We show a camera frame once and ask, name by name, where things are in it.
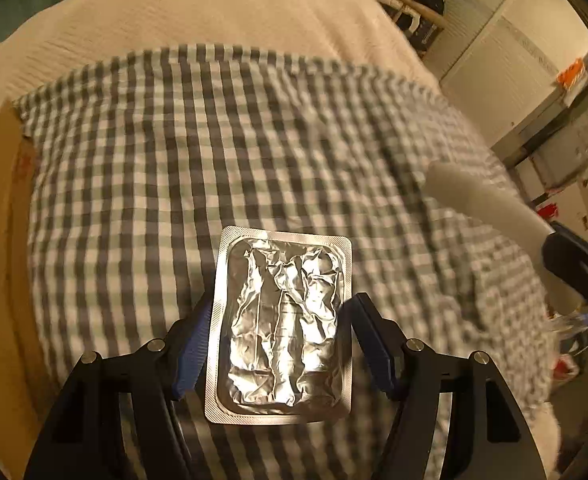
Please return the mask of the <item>cream bed blanket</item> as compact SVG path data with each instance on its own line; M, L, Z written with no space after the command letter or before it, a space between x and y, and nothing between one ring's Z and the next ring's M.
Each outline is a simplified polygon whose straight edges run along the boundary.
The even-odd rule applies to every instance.
M19 98L75 70L198 46L379 68L453 106L376 0L64 0L0 44L0 77L19 117Z

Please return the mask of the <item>silver foil blister pack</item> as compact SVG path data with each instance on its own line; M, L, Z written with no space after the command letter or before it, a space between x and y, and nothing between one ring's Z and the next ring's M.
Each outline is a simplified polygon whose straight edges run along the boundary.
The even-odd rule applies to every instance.
M351 409L352 248L344 236L221 232L204 411L218 425L324 422Z

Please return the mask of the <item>white louvered wardrobe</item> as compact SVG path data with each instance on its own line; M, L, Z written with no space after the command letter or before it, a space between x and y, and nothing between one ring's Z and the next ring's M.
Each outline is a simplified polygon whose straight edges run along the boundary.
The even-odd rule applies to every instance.
M588 28L567 0L445 0L445 18L423 62L488 145L588 53Z

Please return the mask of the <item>white cylindrical bottle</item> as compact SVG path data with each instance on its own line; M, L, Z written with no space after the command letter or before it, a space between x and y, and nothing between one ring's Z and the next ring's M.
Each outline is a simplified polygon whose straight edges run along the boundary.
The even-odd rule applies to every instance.
M579 293L544 267L542 246L553 232L551 226L520 198L450 162L432 162L423 188L440 203L492 226L518 244L533 263L556 312L569 315L578 308Z

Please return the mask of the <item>gray white checkered cloth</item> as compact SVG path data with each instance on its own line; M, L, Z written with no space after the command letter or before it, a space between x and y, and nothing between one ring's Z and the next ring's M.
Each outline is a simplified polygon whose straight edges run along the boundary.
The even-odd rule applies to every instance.
M489 353L556 466L544 289L507 237L422 192L435 160L514 184L435 90L198 46L86 66L17 108L38 154L29 264L55 382L84 350L118 356L163 336L213 281L226 226L344 236L353 287L439 352Z

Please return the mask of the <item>brown cardboard box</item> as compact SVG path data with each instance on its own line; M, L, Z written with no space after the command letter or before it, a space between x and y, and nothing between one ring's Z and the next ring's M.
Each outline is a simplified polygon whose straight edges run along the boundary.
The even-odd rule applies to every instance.
M36 327L28 272L36 152L0 77L0 471L24 475L55 400Z

